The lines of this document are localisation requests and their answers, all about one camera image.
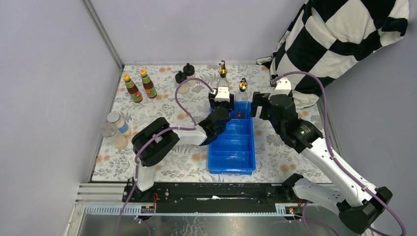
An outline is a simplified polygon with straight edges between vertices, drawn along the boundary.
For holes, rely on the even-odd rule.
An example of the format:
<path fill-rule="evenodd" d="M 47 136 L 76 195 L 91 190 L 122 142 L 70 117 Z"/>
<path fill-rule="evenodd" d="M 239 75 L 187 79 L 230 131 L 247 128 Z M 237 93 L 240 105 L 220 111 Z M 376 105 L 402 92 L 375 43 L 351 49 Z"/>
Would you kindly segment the blue plastic divided bin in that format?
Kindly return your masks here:
<path fill-rule="evenodd" d="M 256 170 L 253 119 L 250 102 L 236 102 L 226 130 L 208 146 L 211 174 L 250 175 Z"/>

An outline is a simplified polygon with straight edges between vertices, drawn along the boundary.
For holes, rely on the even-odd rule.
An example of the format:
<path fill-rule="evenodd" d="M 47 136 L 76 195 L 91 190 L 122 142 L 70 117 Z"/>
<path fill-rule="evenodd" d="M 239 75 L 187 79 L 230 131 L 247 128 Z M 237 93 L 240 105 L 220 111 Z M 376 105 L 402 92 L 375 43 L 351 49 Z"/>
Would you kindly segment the glass oil bottle gold spout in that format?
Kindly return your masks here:
<path fill-rule="evenodd" d="M 217 88 L 220 89 L 220 91 L 227 91 L 230 92 L 230 83 L 227 79 L 227 68 L 226 68 L 226 63 L 224 60 L 222 60 L 219 63 L 220 68 L 218 69 L 218 73 L 219 73 L 219 80 L 217 82 Z"/>

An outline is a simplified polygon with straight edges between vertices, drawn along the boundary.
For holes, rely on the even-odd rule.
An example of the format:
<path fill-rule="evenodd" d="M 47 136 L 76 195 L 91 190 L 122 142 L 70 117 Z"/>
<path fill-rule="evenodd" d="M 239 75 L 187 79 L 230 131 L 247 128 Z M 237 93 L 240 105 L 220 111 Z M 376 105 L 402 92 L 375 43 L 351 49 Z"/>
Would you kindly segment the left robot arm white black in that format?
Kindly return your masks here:
<path fill-rule="evenodd" d="M 160 117 L 132 138 L 137 164 L 133 194 L 140 202 L 151 199 L 156 165 L 176 145 L 207 146 L 226 131 L 226 124 L 231 120 L 229 113 L 234 110 L 234 96 L 231 95 L 228 101 L 210 97 L 209 102 L 211 113 L 194 127 L 174 127 Z"/>

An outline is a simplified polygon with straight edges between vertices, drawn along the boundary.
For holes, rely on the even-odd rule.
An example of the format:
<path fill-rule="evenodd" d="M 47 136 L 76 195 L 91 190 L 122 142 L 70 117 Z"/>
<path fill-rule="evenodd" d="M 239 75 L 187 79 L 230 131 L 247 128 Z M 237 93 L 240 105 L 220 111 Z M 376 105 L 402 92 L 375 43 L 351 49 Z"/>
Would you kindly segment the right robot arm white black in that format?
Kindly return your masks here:
<path fill-rule="evenodd" d="M 250 116 L 261 107 L 260 119 L 268 120 L 289 147 L 314 163 L 337 187 L 315 184 L 293 174 L 283 182 L 282 196 L 293 203 L 297 199 L 314 202 L 336 214 L 356 234 L 364 233 L 384 212 L 393 193 L 376 187 L 351 168 L 333 148 L 327 147 L 323 134 L 310 122 L 300 119 L 292 94 L 255 92 Z"/>

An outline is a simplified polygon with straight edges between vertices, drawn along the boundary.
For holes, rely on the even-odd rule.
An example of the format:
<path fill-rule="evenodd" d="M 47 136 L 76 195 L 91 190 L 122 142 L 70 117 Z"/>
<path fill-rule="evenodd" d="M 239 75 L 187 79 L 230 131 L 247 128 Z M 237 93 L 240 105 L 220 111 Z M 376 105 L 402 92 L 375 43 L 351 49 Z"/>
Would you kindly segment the floral table mat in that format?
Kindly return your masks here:
<path fill-rule="evenodd" d="M 175 95 L 175 74 L 181 65 L 146 65 L 144 69 L 153 81 L 156 98 L 143 97 L 135 103 L 120 82 L 112 109 L 120 112 L 127 121 L 131 135 L 164 117 L 173 126 L 191 126 L 192 119 L 201 121 L 209 114 L 208 92 L 219 79 L 217 65 L 195 66 L 196 76 L 202 81 L 190 87 L 186 94 Z M 156 166 L 156 181 L 171 182 L 283 182 L 297 173 L 316 183 L 329 179 L 313 163 L 287 147 L 276 135 L 267 120 L 253 118 L 256 170 L 251 175 L 211 174 L 207 168 L 208 148 L 179 145 Z M 132 144 L 119 150 L 103 141 L 96 158 L 91 180 L 124 182 L 135 174 Z"/>

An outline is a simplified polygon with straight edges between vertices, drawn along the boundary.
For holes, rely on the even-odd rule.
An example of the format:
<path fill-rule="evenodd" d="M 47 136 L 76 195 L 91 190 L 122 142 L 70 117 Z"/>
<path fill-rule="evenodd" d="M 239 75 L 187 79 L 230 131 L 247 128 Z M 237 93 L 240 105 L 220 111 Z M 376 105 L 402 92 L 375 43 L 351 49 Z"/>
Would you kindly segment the black lid spice jar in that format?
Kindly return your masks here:
<path fill-rule="evenodd" d="M 186 94 L 189 92 L 189 85 L 188 83 L 184 83 L 182 86 L 180 86 L 180 84 L 182 82 L 184 82 L 187 79 L 187 75 L 182 72 L 182 71 L 178 71 L 178 73 L 175 75 L 175 81 L 178 84 L 178 93 L 180 94 Z"/>
<path fill-rule="evenodd" d="M 195 67 L 193 65 L 191 65 L 190 63 L 187 63 L 183 67 L 183 72 L 186 74 L 188 79 L 189 78 L 195 78 Z M 187 83 L 190 87 L 192 87 L 197 83 L 197 81 L 191 80 L 191 81 L 188 81 Z"/>

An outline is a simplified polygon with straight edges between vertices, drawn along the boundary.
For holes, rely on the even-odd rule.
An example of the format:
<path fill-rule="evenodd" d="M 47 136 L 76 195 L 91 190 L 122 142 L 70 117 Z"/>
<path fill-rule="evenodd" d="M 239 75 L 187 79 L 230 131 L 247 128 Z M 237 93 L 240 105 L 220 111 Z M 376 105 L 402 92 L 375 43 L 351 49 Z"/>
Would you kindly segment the black white checkered cloth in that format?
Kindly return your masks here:
<path fill-rule="evenodd" d="M 296 107 L 313 106 L 325 87 L 408 27 L 406 0 L 307 0 L 271 56 L 257 59 L 271 78 L 290 73 Z"/>

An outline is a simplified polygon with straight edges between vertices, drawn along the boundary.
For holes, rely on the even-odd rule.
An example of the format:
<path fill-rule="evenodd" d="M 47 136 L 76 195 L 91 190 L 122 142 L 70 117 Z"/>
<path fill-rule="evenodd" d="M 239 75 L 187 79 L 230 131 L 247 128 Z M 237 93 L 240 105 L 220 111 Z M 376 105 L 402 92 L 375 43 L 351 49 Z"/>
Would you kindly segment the brown sauce bottle yellow cap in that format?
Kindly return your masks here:
<path fill-rule="evenodd" d="M 122 79 L 125 82 L 126 89 L 135 103 L 140 103 L 143 100 L 142 94 L 140 93 L 136 84 L 130 78 L 130 75 L 125 73 L 122 75 Z"/>

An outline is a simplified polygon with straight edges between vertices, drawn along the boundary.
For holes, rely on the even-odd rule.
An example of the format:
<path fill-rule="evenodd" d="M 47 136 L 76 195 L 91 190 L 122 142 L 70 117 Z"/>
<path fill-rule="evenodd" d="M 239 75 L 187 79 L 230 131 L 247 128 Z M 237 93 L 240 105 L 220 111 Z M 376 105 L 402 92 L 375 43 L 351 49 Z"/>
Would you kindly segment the silver lid spice jar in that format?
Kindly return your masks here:
<path fill-rule="evenodd" d="M 117 127 L 119 132 L 123 134 L 125 137 L 128 137 L 131 134 L 131 129 L 120 112 L 112 111 L 108 113 L 107 121 L 113 123 Z"/>

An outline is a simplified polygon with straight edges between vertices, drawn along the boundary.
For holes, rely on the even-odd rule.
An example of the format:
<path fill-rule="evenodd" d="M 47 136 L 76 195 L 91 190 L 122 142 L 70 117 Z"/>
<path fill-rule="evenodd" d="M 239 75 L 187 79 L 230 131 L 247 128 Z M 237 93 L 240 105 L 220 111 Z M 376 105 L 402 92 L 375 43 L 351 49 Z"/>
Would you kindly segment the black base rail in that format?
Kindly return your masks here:
<path fill-rule="evenodd" d="M 122 202 L 149 203 L 156 213 L 280 213 L 300 215 L 305 200 L 271 183 L 157 182 L 148 190 L 127 181 Z"/>

